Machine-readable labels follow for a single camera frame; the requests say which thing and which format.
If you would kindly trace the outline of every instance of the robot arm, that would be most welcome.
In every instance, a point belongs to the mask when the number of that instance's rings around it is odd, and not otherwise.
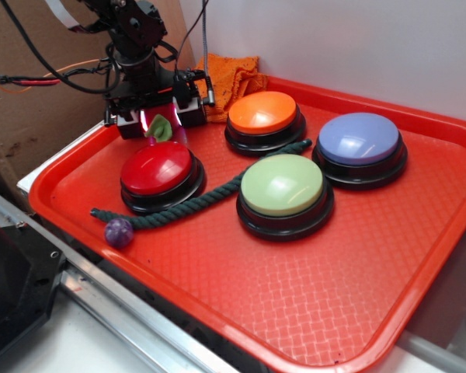
[[[46,0],[52,12],[69,30],[77,33],[110,35],[113,48],[110,56],[123,73],[122,82],[103,95],[107,102],[106,125],[139,122],[139,112],[145,108],[174,103],[184,127],[193,127],[206,122],[203,100],[195,81],[205,79],[201,70],[170,71],[163,68],[155,48],[162,45],[177,58],[177,50],[162,41],[167,34],[158,10],[148,1],[141,0],[79,0],[99,19],[89,26],[81,26],[67,12],[60,0]],[[205,99],[209,105],[214,100]],[[123,138],[142,135],[141,131],[121,132]]]

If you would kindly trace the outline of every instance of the black button base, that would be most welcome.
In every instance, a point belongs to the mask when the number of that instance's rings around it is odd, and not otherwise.
[[[370,190],[395,181],[405,171],[408,151],[399,134],[397,148],[386,159],[362,166],[333,162],[321,152],[319,139],[312,151],[312,160],[333,186],[348,190]]]

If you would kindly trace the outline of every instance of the white wall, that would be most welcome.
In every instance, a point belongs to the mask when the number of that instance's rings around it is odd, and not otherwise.
[[[200,0],[181,0],[187,27]],[[266,74],[466,120],[466,0],[210,0],[209,52]],[[191,35],[202,54],[201,23]]]

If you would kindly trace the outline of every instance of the button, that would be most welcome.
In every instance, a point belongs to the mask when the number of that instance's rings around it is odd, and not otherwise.
[[[331,184],[318,166],[300,155],[273,155],[242,178],[236,209],[251,234],[269,241],[302,239],[329,220]]]
[[[408,151],[395,124],[373,113],[351,113],[321,129],[312,160],[332,185],[351,190],[383,187],[405,171]]]
[[[121,171],[121,197],[136,214],[167,210],[202,193],[200,160],[184,145],[159,142],[136,152]]]
[[[132,193],[158,194],[181,183],[191,168],[187,147],[177,142],[160,142],[131,157],[123,166],[121,180]]]
[[[252,165],[242,178],[242,193],[251,209],[287,216],[311,206],[322,192],[322,172],[299,155],[274,155]]]
[[[235,152],[262,156],[305,135],[305,117],[286,93],[257,92],[233,103],[228,111],[224,136]]]
[[[369,165],[387,158],[397,147],[395,124],[372,113],[351,113],[330,120],[319,134],[321,152],[344,165]]]
[[[228,112],[233,128],[243,134],[270,134],[295,118],[297,104],[282,92],[257,92],[242,97]]]

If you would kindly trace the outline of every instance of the red tray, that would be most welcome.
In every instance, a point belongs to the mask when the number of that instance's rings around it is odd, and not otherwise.
[[[116,250],[90,211],[128,213],[120,169],[146,140],[122,140],[111,127],[45,169],[30,202],[273,370],[361,371],[393,346],[466,228],[466,122],[276,78],[269,89],[295,98],[313,142],[340,114],[388,117],[409,150],[404,175],[378,190],[335,189],[329,223],[301,241],[252,237],[230,197],[164,228],[137,231]],[[254,162],[227,148],[222,124],[189,129],[179,140],[204,164],[207,190]]]

